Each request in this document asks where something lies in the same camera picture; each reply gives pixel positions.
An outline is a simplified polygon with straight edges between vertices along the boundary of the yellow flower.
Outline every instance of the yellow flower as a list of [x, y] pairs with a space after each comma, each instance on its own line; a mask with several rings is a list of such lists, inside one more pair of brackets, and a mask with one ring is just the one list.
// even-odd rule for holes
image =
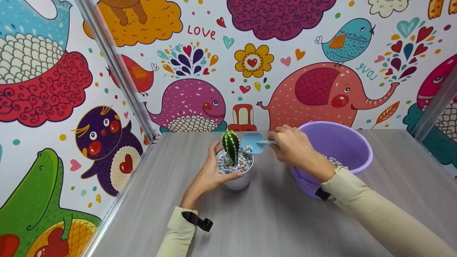
[[256, 78], [263, 76], [264, 71], [271, 70], [271, 63], [275, 59], [269, 54], [270, 49], [266, 45], [261, 45], [257, 49], [251, 43], [246, 44], [244, 50], [235, 52], [235, 70], [243, 72], [243, 77], [250, 78], [252, 75]]

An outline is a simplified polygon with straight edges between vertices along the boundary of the orange cloud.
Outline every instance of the orange cloud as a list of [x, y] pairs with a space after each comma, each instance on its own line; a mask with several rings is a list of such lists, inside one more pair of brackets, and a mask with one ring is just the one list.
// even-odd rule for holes
[[[173, 33], [182, 31], [181, 9], [176, 3], [167, 0], [140, 0], [139, 3], [139, 8], [144, 10], [142, 17], [137, 15], [133, 7], [122, 9], [125, 14], [122, 15], [118, 11], [115, 13], [107, 4], [97, 3], [118, 47], [136, 43], [151, 44], [156, 39], [170, 39]], [[86, 22], [83, 28], [87, 36], [94, 38]]]

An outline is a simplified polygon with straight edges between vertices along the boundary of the hand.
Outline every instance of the hand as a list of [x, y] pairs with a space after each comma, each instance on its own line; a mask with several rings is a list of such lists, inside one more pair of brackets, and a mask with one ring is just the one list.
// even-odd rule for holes
[[181, 208], [195, 209], [195, 203], [203, 193], [215, 189], [220, 184], [224, 184], [227, 181], [240, 178], [244, 175], [242, 172], [222, 174], [218, 171], [216, 154], [223, 149], [223, 147], [218, 147], [219, 143], [220, 141], [214, 142], [208, 149], [208, 157], [182, 197]]
[[308, 172], [320, 182], [328, 181], [335, 174], [335, 166], [325, 156], [316, 152], [308, 136], [289, 125], [277, 127], [268, 136], [277, 145], [270, 144], [279, 161]]

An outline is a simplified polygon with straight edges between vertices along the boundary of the red bird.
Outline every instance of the red bird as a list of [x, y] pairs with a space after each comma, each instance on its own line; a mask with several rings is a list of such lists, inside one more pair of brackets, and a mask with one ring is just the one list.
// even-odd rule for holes
[[[152, 71], [143, 69], [140, 65], [138, 65], [134, 60], [130, 59], [129, 57], [121, 54], [122, 59], [127, 66], [127, 70], [135, 83], [135, 87], [137, 88], [138, 93], [142, 96], [147, 96], [148, 94], [145, 93], [152, 87], [152, 83], [154, 82], [154, 71], [158, 71], [159, 67], [157, 64], [151, 64]], [[110, 77], [112, 78], [114, 84], [119, 87], [116, 79], [112, 76], [111, 69], [107, 68]]]

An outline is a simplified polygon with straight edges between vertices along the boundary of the green cactus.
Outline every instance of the green cactus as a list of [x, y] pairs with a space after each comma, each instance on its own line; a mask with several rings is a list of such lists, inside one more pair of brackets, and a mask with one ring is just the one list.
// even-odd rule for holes
[[239, 152], [239, 139], [238, 136], [232, 130], [227, 131], [222, 136], [222, 146], [225, 152], [228, 154], [233, 164], [238, 163], [238, 152]]

